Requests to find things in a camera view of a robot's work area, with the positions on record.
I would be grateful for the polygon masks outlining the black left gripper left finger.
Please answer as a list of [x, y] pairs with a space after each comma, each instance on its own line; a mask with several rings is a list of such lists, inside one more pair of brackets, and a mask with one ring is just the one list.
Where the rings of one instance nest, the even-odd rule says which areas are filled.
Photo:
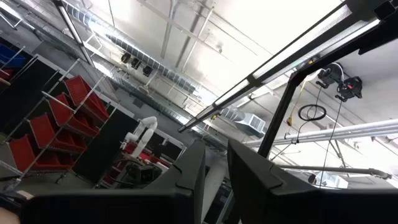
[[28, 200], [21, 224], [200, 224], [205, 143], [196, 140], [143, 189], [58, 192]]

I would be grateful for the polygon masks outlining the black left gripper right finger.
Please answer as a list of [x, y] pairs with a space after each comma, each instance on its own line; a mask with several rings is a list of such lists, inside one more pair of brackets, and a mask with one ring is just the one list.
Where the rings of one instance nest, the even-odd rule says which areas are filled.
[[228, 170], [242, 224], [398, 224], [398, 189], [320, 189], [234, 139]]

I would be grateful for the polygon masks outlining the grey horizontal bar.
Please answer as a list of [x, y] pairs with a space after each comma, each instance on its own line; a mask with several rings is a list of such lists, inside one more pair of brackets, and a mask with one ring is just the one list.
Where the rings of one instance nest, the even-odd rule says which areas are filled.
[[327, 171], [327, 172], [342, 172], [349, 174], [367, 174], [367, 175], [377, 176], [384, 180], [392, 179], [392, 174], [373, 168], [356, 169], [356, 168], [344, 168], [344, 167], [286, 166], [286, 165], [279, 165], [279, 167], [283, 169], [316, 170], [316, 171]]

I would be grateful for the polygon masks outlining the white ceiling air unit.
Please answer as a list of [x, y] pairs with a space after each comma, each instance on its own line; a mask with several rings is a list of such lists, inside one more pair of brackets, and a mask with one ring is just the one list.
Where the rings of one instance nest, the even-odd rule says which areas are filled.
[[240, 113], [233, 121], [248, 136], [261, 138], [265, 135], [266, 122], [252, 113]]

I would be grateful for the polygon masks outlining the black divider panel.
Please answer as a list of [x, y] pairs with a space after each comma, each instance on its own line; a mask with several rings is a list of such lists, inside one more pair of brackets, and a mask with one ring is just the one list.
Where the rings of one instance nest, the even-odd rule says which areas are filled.
[[134, 118], [116, 110], [79, 158], [73, 171], [92, 183], [99, 181], [119, 153], [125, 135], [132, 133], [137, 125]]

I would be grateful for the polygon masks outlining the long white ceiling pipe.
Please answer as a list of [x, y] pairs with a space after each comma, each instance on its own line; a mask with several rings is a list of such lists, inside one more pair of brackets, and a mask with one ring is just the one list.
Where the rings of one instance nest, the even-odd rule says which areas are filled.
[[330, 137], [331, 134], [333, 134], [333, 136], [337, 136], [338, 134], [359, 134], [359, 133], [364, 133], [366, 131], [370, 132], [383, 131], [387, 130], [388, 128], [398, 128], [398, 119], [357, 124], [357, 125], [340, 127], [340, 128], [324, 129], [320, 131], [310, 131], [306, 133], [286, 134], [284, 136], [276, 137], [273, 140], [273, 142], [276, 143], [277, 141], [285, 141], [285, 140], [294, 141], [296, 139], [301, 140], [306, 138]]

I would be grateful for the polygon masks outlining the red storage bin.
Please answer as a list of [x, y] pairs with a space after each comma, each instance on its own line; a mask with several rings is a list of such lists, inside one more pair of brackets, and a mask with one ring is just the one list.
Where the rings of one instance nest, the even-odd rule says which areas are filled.
[[94, 121], [82, 110], [74, 112], [74, 107], [70, 105], [70, 97], [62, 92], [55, 99], [50, 99], [50, 109], [52, 110], [55, 122], [67, 130], [92, 138], [98, 134], [98, 128]]
[[[40, 154], [41, 149], [31, 134], [25, 134], [19, 139], [9, 143], [16, 166], [20, 171], [25, 171]], [[70, 154], [46, 150], [32, 165], [31, 170], [66, 170], [74, 166]]]
[[37, 145], [43, 149], [82, 153], [86, 150], [84, 139], [64, 128], [57, 126], [52, 116], [47, 113], [30, 120], [30, 126]]
[[102, 100], [81, 76], [70, 78], [65, 84], [75, 106], [81, 105], [80, 109], [96, 122], [104, 123], [109, 119]]

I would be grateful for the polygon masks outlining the long white light strip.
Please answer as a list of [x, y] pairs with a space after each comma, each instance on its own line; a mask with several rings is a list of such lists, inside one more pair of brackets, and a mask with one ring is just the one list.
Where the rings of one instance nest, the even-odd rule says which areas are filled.
[[310, 57], [330, 48], [360, 21], [371, 21], [373, 9], [384, 0], [345, 0], [318, 22], [291, 41], [260, 67], [224, 93], [214, 103], [225, 108], [245, 95], [256, 91], [273, 78], [300, 65]]

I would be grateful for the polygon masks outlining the blue storage bin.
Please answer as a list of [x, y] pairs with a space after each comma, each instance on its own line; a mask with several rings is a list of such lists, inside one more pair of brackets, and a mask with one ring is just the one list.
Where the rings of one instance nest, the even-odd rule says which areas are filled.
[[25, 62], [25, 57], [0, 44], [0, 68], [21, 68]]

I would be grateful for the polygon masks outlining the black aluminium rig frame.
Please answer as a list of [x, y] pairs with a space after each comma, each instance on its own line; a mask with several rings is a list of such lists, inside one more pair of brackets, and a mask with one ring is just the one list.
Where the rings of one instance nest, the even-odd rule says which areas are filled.
[[[282, 95], [275, 111], [275, 115], [273, 116], [266, 135], [261, 142], [259, 148], [260, 155], [266, 157], [270, 153], [271, 145], [282, 124], [293, 94], [298, 85], [307, 75], [350, 54], [351, 52], [358, 51], [363, 54], [398, 38], [398, 30], [394, 29], [394, 26], [398, 25], [398, 0], [384, 0], [373, 9], [373, 13], [376, 16], [374, 19], [378, 19], [379, 21], [374, 27], [357, 35], [315, 62], [305, 64], [303, 67], [291, 74], [284, 94]], [[194, 118], [181, 126], [178, 131], [180, 133], [186, 131], [222, 109], [224, 108], [215, 108], [212, 103], [210, 106], [207, 106], [204, 110], [199, 112]]]

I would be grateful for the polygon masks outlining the silver spiral air duct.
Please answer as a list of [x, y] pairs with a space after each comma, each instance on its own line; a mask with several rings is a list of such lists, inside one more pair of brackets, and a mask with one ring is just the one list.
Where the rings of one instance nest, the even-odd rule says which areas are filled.
[[105, 35], [112, 43], [116, 44], [117, 46], [124, 49], [126, 52], [131, 54], [133, 57], [137, 58], [139, 61], [144, 62], [146, 65], [150, 66], [154, 70], [157, 70], [161, 73], [161, 75], [170, 81], [174, 82], [180, 88], [188, 91], [189, 93], [194, 93], [196, 87], [189, 82], [186, 78], [182, 77], [181, 75], [175, 73], [173, 70], [170, 70], [166, 66], [162, 65], [158, 61], [154, 60], [153, 58], [149, 57], [147, 54], [133, 46], [132, 44], [115, 37], [111, 34]]

